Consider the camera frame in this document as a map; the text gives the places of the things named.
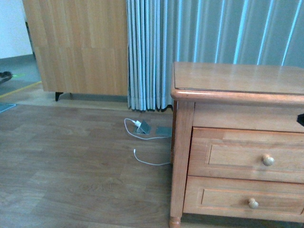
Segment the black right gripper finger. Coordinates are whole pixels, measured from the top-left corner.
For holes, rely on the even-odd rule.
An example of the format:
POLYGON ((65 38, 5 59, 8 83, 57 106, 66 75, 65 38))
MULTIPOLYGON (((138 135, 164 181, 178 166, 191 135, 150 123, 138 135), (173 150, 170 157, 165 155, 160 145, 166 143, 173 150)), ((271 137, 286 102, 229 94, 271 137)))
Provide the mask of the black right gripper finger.
POLYGON ((300 124, 300 125, 304 125, 304 114, 299 114, 297 116, 297 122, 300 124))

